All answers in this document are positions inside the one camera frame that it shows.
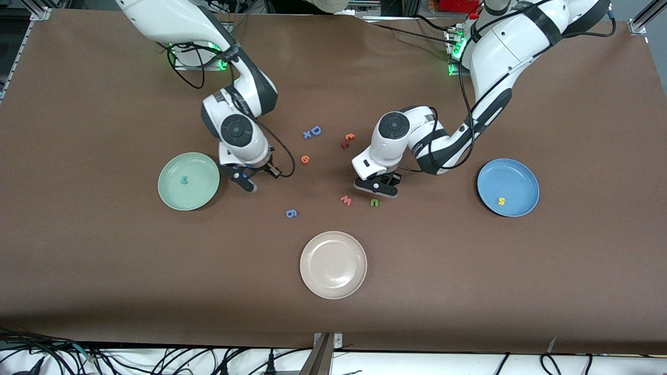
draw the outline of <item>black connector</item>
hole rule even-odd
[[[269,353],[269,361],[266,364],[266,371],[264,375],[276,375],[278,371],[275,370],[275,364],[273,363],[273,349]]]

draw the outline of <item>black cable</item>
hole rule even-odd
[[[263,124],[262,122],[260,122],[259,120],[256,120],[256,121],[257,121],[257,124],[258,124],[259,126],[261,126],[262,129],[266,130],[266,132],[267,132],[268,134],[271,134],[271,136],[275,139],[275,141],[278,142],[278,144],[280,144],[280,147],[282,147],[282,148],[285,150],[285,152],[287,153],[287,155],[289,156],[289,160],[290,160],[290,162],[291,162],[291,164],[292,164],[292,170],[291,170],[288,174],[282,174],[282,173],[281,173],[281,174],[280,174],[280,177],[284,177],[284,178],[289,178],[289,177],[291,177],[291,176],[294,174],[294,171],[296,170],[296,161],[294,161],[294,156],[291,154],[290,150],[289,150],[289,149],[287,148],[287,146],[283,143],[283,141],[281,141],[280,138],[278,138],[278,136],[277,136],[276,134],[273,134],[273,132],[271,131],[271,129],[269,129],[269,127],[267,127],[266,125],[264,125],[264,124]]]
[[[500,372],[502,371],[502,366],[505,366],[505,362],[507,362],[507,359],[510,357],[510,353],[507,352],[505,353],[505,356],[503,357],[502,361],[500,361],[500,365],[498,365],[498,369],[496,370],[496,373],[494,375],[500,375]]]
[[[162,374],[162,371],[165,370],[167,367],[169,367],[169,364],[170,364],[170,363],[172,363],[173,361],[175,361],[176,358],[178,358],[178,357],[184,355],[185,353],[189,352],[190,350],[193,350],[193,348],[185,349],[184,351],[180,352],[179,354],[176,354],[172,359],[170,359],[170,360],[169,360],[168,362],[166,362],[166,363],[165,363],[165,362],[162,362],[162,367],[161,367],[161,369],[160,369],[160,372],[157,372],[157,373],[156,373],[155,370],[157,369],[157,365],[159,365],[159,362],[158,362],[157,364],[155,364],[155,367],[153,368],[153,371],[151,371],[151,375],[156,375],[156,374],[161,375],[161,374]]]
[[[613,18],[613,17],[610,17],[609,20],[612,22],[612,30],[609,32],[609,34],[589,33],[588,31],[580,31],[578,33],[563,34],[563,38],[572,38],[572,37],[577,37],[579,35],[589,35],[591,37],[608,38],[608,37],[610,37],[610,36],[612,36],[613,34],[616,33],[616,19]]]
[[[588,375],[588,371],[590,371],[590,365],[593,364],[593,354],[587,354],[586,356],[588,357],[588,363],[586,364],[584,375]]]
[[[230,350],[231,349],[227,349],[227,352],[225,352],[225,358],[223,358],[222,362],[220,362],[220,364],[215,368],[215,370],[213,370],[211,375],[216,375],[218,372],[221,372],[223,375],[226,375],[227,374],[227,364],[231,360],[233,360],[236,356],[238,356],[239,354],[245,352],[246,350],[249,350],[249,348],[237,349],[234,353],[227,356],[227,354],[229,353]]]
[[[562,375],[560,373],[560,369],[558,368],[558,365],[556,364],[556,361],[554,360],[553,357],[551,357],[551,354],[548,354],[548,353],[540,355],[540,365],[542,366],[542,369],[544,370],[544,372],[546,372],[549,375],[554,375],[553,373],[551,373],[549,370],[546,369],[546,366],[544,365],[544,358],[549,358],[551,360],[551,363],[553,363],[554,367],[556,368],[556,373],[558,375]]]
[[[169,66],[171,66],[171,70],[174,71],[174,73],[178,74],[178,76],[184,80],[188,85],[190,85],[194,89],[201,89],[204,87],[204,82],[206,81],[206,74],[204,74],[204,62],[201,59],[201,54],[199,53],[199,49],[197,49],[197,56],[199,57],[199,64],[201,65],[201,84],[199,86],[195,86],[192,84],[192,82],[188,81],[179,71],[176,69],[176,54],[173,52],[171,48],[167,50],[167,60],[169,62]]]
[[[414,36],[416,36],[416,37],[421,37],[421,38],[424,38],[424,39],[431,39],[431,40],[435,40],[435,41],[441,41],[441,42],[444,42],[444,43],[456,44],[456,42],[455,42],[455,41],[452,41],[452,40],[447,40],[447,39],[442,39],[442,38],[436,38],[436,37],[430,37],[429,35],[418,34],[418,33],[413,33],[412,31],[396,29],[395,27],[391,27],[391,26],[378,25],[377,23],[374,23],[374,25],[377,26],[377,27],[381,27],[381,28],[383,28],[383,29],[393,30],[393,31],[398,31],[399,33],[404,33],[404,34],[408,34],[408,35],[414,35]]]
[[[410,169],[410,168],[402,167],[400,165],[398,166],[398,169],[402,169],[404,171],[409,171],[409,172],[415,172],[415,173],[423,173],[424,172],[424,171],[420,171],[418,169]]]
[[[3,359],[1,359],[1,360],[0,360],[0,363],[4,362],[6,359],[8,359],[9,357],[13,356],[14,354],[16,354],[16,353],[20,353],[20,352],[22,352],[22,351],[24,351],[24,350],[25,350],[25,349],[18,349],[18,350],[15,350],[14,353],[12,353],[12,354],[10,354],[10,355],[4,357]]]
[[[428,23],[428,25],[429,25],[430,27],[433,27],[433,28],[436,29],[436,30],[447,31],[447,28],[448,28],[448,26],[444,26],[444,27],[443,27],[443,26],[438,26],[438,25],[436,25],[435,23],[432,23],[431,21],[429,21],[428,18],[426,18],[426,17],[424,17],[423,15],[420,15],[420,14],[415,14],[415,15],[412,16],[412,18],[418,18],[418,19],[421,19],[422,21]]]
[[[67,362],[66,362],[62,357],[60,357],[60,355],[56,354],[54,350],[52,350],[52,349],[50,349],[50,348],[48,348],[48,347],[46,347],[46,346],[44,346],[44,345],[38,343],[36,340],[32,340],[32,339],[29,340],[29,338],[23,336],[23,335],[20,334],[20,333],[17,333],[17,332],[8,330],[8,329],[6,329],[6,328],[2,328],[2,329],[3,329],[4,331],[7,331],[7,332],[12,333],[13,335],[16,335],[16,337],[18,337],[18,340],[23,341],[23,342],[25,342],[26,344],[30,344],[30,345],[32,345],[32,346],[36,346],[36,347],[38,347],[40,350],[42,350],[42,351],[48,353],[48,354],[49,354],[51,357],[53,357],[53,359],[55,359],[55,361],[58,363],[58,368],[60,369],[60,373],[61,373],[61,375],[65,375],[65,373],[64,373],[64,371],[63,371],[63,366],[65,367],[65,369],[67,369],[67,372],[70,373],[70,375],[76,375],[76,374],[74,373],[74,371],[72,371],[71,367],[69,367],[69,365],[67,364]]]
[[[183,362],[183,364],[182,364],[179,368],[177,368],[176,371],[174,371],[173,375],[178,375],[178,373],[181,372],[181,369],[183,369],[183,367],[185,367],[185,365],[187,365],[188,363],[192,362],[192,361],[193,361],[195,358],[197,358],[198,356],[200,356],[200,355],[202,355],[202,354],[204,354],[204,353],[212,352],[212,351],[213,351],[212,348],[208,348],[208,349],[204,349],[204,350],[202,350],[201,352],[195,354],[194,356],[192,356],[192,358],[190,358],[190,359],[188,359],[187,361]]]
[[[311,350],[311,349],[312,349],[312,348],[293,349],[293,350],[290,350],[289,352],[284,352],[283,354],[278,354],[277,356],[273,357],[273,360],[277,360],[277,359],[280,358],[280,357],[286,356],[286,355],[288,355],[288,354],[292,354],[292,353],[294,353],[294,352],[300,352],[300,351],[302,351],[302,350]],[[270,361],[266,361],[266,362],[264,362],[263,364],[259,365],[255,370],[252,370],[248,375],[252,375],[252,374],[254,374],[255,372],[261,370],[261,368],[264,367],[264,366],[266,366],[267,364],[269,364],[269,362],[270,362]]]
[[[114,357],[114,356],[109,356],[109,358],[112,359],[112,360],[114,360],[114,361],[115,361],[116,363],[118,363],[121,367],[130,369],[130,370],[134,370],[134,371],[139,371],[139,372],[142,372],[142,373],[144,373],[144,374],[150,374],[150,373],[151,373],[149,370],[143,370],[143,369],[141,369],[141,368],[134,367],[134,366],[130,366],[130,365],[126,364],[126,363],[122,363],[120,360],[118,360],[118,359],[117,359],[116,357]]]

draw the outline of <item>plate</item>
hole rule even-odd
[[[356,292],[368,264],[364,248],[343,232],[318,234],[301,253],[301,278],[314,294],[339,300]]]
[[[489,161],[477,177],[477,190],[487,207],[510,218],[531,212],[540,199],[533,172],[512,159]]]
[[[188,152],[165,165],[157,179],[157,192],[167,206],[189,211],[208,203],[219,185],[217,164],[202,153]]]

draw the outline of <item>metal bracket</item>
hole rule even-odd
[[[342,334],[331,332],[325,334],[315,334],[315,347],[310,352],[308,359],[305,360],[299,375],[330,375],[331,361],[334,358],[334,345],[337,341],[343,343]]]
[[[630,29],[630,34],[633,34],[633,35],[644,35],[644,34],[646,34],[646,28],[644,26],[642,26],[639,29],[635,29],[633,21],[634,20],[632,18],[628,20],[628,28]]]
[[[666,7],[667,0],[651,0],[645,8],[628,21],[630,33],[633,35],[646,34],[644,26],[654,20]]]
[[[32,12],[30,16],[30,21],[46,21],[51,16],[51,9],[46,7],[41,7],[41,11]]]
[[[322,335],[323,335],[323,333],[321,333],[321,332],[316,332],[315,333],[315,338],[313,339],[313,346],[317,345],[317,340]],[[342,332],[334,332],[333,333],[333,348],[334,349],[340,349],[342,347],[343,347],[343,333]]]

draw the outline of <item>green light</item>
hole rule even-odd
[[[456,44],[458,46],[458,48],[454,49],[454,52],[452,53],[452,57],[454,57],[457,60],[460,60],[461,59],[461,54],[463,53],[463,48],[466,46],[467,42],[468,41],[466,41],[465,37],[461,37],[461,43]]]

